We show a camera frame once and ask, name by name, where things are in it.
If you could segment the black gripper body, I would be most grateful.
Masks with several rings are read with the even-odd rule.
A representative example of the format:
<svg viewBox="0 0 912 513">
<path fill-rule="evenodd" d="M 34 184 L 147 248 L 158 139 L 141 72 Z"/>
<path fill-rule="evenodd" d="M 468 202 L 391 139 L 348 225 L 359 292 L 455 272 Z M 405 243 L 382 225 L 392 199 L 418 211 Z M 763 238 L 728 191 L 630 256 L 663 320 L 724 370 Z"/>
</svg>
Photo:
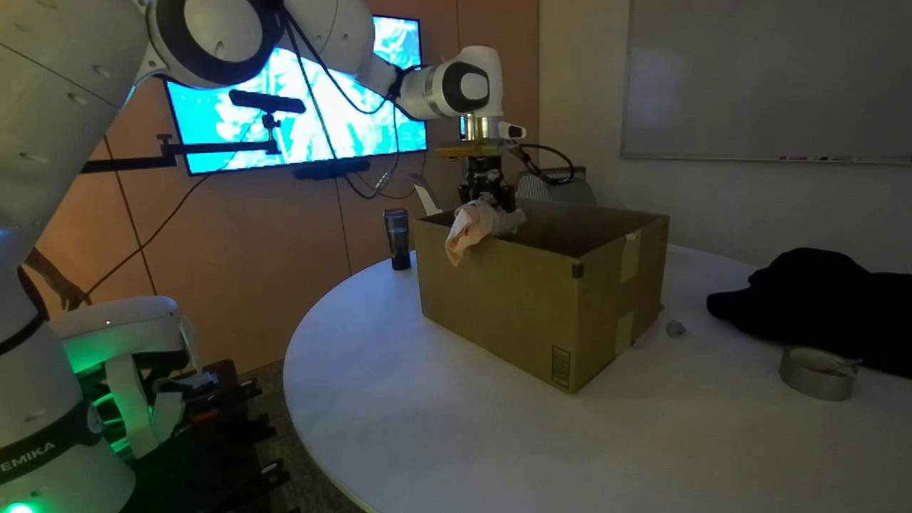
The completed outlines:
<svg viewBox="0 0 912 513">
<path fill-rule="evenodd" d="M 462 175 L 459 196 L 465 202 L 483 199 L 495 211 L 516 209 L 516 196 L 513 196 L 513 189 L 505 184 L 497 158 L 469 158 Z"/>
</svg>

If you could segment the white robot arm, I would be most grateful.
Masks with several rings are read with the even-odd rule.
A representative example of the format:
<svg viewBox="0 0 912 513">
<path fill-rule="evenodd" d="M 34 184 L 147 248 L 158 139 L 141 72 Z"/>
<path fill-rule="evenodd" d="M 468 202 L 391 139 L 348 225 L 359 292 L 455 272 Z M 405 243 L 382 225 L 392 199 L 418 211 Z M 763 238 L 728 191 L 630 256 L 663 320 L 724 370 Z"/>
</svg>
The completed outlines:
<svg viewBox="0 0 912 513">
<path fill-rule="evenodd" d="M 0 0 L 0 501 L 9 513 L 118 513 L 136 486 L 19 265 L 94 145 L 147 77 L 234 85 L 285 45 L 413 121 L 455 118 L 476 145 L 513 142 L 497 55 L 429 68 L 372 55 L 362 0 Z"/>
</svg>

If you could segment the white robot base green light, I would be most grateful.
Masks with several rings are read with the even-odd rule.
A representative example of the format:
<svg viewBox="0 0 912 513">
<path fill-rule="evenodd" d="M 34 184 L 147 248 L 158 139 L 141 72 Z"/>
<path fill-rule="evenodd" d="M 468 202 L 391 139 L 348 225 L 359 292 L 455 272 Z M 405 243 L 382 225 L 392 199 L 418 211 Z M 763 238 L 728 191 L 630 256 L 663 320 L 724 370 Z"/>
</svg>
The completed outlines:
<svg viewBox="0 0 912 513">
<path fill-rule="evenodd" d="M 141 460 L 184 416 L 184 387 L 168 377 L 195 367 L 193 330 L 170 296 L 87 306 L 49 323 L 113 453 Z"/>
</svg>

